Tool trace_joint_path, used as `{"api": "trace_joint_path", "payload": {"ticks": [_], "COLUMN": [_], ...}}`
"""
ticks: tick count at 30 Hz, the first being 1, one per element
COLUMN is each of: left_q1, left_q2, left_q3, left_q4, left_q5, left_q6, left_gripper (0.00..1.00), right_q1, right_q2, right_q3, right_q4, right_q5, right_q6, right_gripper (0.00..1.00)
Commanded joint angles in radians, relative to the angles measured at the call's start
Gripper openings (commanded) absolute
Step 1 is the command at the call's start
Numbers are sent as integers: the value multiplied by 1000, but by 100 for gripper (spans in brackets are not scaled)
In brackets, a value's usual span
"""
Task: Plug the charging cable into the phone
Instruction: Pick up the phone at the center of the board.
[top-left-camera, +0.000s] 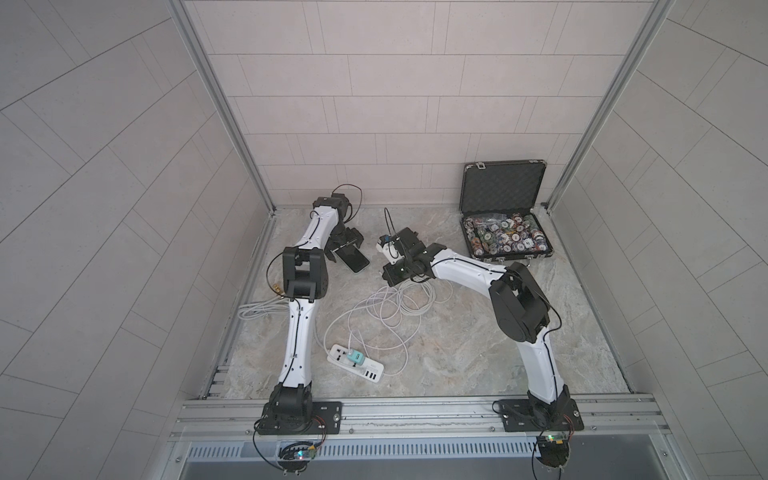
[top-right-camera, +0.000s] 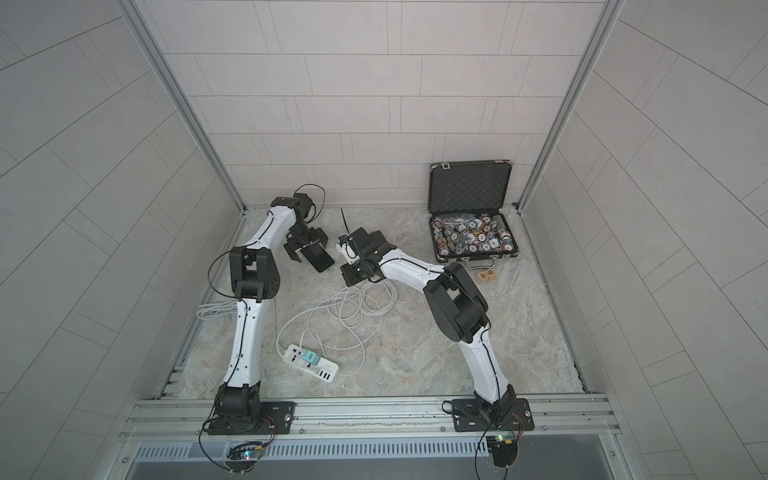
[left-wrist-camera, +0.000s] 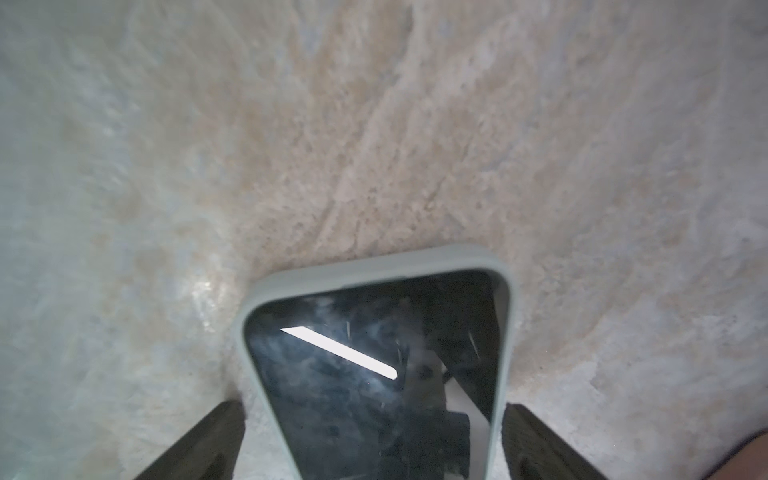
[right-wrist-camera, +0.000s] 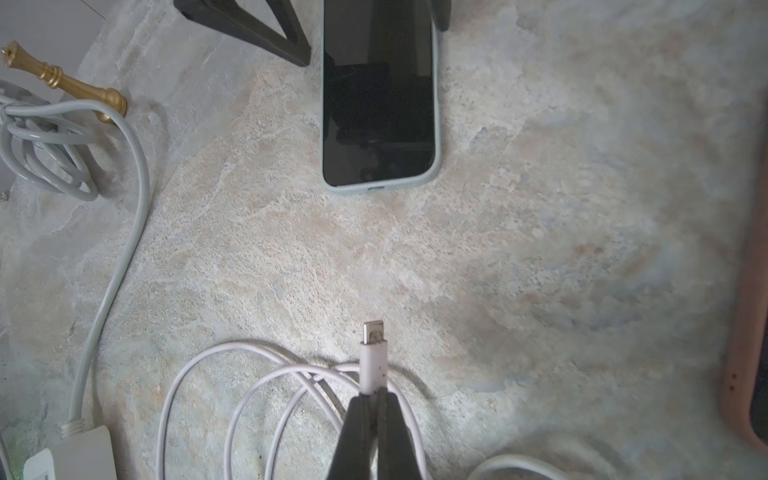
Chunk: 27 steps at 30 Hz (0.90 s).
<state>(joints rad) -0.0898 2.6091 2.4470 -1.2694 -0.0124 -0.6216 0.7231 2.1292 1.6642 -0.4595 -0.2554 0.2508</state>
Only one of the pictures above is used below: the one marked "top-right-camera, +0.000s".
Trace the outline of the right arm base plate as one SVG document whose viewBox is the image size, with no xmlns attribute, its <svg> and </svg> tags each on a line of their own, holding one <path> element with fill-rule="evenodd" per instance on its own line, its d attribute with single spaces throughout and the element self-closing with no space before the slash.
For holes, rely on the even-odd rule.
<svg viewBox="0 0 768 480">
<path fill-rule="evenodd" d="M 529 402 L 525 398 L 514 401 L 502 399 L 494 405 L 480 398 L 459 398 L 449 403 L 449 415 L 456 432 L 528 432 L 535 429 Z"/>
</svg>

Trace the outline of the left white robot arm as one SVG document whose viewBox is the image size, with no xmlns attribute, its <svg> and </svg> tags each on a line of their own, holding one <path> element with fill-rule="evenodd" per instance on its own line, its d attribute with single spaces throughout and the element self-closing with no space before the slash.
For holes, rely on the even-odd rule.
<svg viewBox="0 0 768 480">
<path fill-rule="evenodd" d="M 328 236 L 309 225 L 316 215 L 317 207 L 309 195 L 278 196 L 254 236 L 226 254 L 232 290 L 228 297 L 236 305 L 236 334 L 229 367 L 214 400 L 216 418 L 255 422 L 262 418 L 262 334 L 267 317 L 275 311 L 274 298 L 281 284 L 274 250 L 282 245 L 290 259 L 306 259 L 319 273 L 332 267 L 334 260 L 326 251 Z"/>
</svg>

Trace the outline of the black smartphone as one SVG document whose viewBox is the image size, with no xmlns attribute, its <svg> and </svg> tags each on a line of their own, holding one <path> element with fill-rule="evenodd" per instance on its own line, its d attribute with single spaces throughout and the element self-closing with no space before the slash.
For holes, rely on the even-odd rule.
<svg viewBox="0 0 768 480">
<path fill-rule="evenodd" d="M 300 253 L 309 261 L 318 273 L 323 273 L 329 270 L 335 264 L 334 259 L 321 243 L 307 245 L 300 250 Z"/>
</svg>

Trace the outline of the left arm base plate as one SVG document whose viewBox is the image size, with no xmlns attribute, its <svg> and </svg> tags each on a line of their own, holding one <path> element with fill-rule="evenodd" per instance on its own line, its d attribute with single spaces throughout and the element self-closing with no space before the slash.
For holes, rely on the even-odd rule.
<svg viewBox="0 0 768 480">
<path fill-rule="evenodd" d="M 202 430 L 209 435 L 284 435 L 290 432 L 295 407 L 289 401 L 257 402 L 255 407 L 216 401 L 213 416 Z"/>
</svg>

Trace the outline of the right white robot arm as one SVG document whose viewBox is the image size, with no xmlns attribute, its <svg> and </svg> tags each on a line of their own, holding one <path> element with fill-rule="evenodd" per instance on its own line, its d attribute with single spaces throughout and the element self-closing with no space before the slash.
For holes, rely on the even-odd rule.
<svg viewBox="0 0 768 480">
<path fill-rule="evenodd" d="M 487 301 L 464 267 L 419 260 L 387 242 L 381 232 L 363 228 L 340 236 L 337 250 L 345 258 L 341 272 L 348 286 L 387 279 L 424 294 L 439 330 L 460 347 L 480 418 L 487 426 L 501 426 L 512 414 L 516 393 L 491 345 Z"/>
</svg>

